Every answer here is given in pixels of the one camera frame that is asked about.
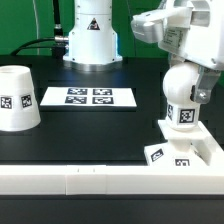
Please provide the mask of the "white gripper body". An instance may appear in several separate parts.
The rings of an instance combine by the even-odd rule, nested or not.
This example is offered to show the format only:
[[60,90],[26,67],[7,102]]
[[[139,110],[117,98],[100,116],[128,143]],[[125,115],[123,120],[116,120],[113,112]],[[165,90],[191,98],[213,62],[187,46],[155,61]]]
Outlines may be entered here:
[[213,70],[224,70],[224,0],[162,0],[134,15],[134,36]]

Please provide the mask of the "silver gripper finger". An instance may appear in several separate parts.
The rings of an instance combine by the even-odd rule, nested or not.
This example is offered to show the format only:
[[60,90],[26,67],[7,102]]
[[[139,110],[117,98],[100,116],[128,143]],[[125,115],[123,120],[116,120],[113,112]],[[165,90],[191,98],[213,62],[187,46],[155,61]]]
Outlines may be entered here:
[[183,63],[185,61],[185,58],[180,57],[178,55],[175,55],[173,53],[168,54],[168,64],[169,67],[172,68],[173,66]]
[[212,90],[221,76],[221,72],[200,66],[198,74],[196,84],[192,86],[191,100],[195,103],[208,103]]

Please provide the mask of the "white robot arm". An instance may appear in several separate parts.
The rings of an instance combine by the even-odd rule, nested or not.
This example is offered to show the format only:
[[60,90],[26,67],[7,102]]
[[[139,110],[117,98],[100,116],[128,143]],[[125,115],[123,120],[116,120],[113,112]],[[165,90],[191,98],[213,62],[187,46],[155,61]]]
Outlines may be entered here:
[[[112,0],[74,0],[75,26],[69,32],[66,65],[106,70],[122,61],[112,28]],[[224,71],[224,0],[161,0],[160,6],[132,17],[134,37],[156,43],[169,63],[199,66],[193,100],[205,104]]]

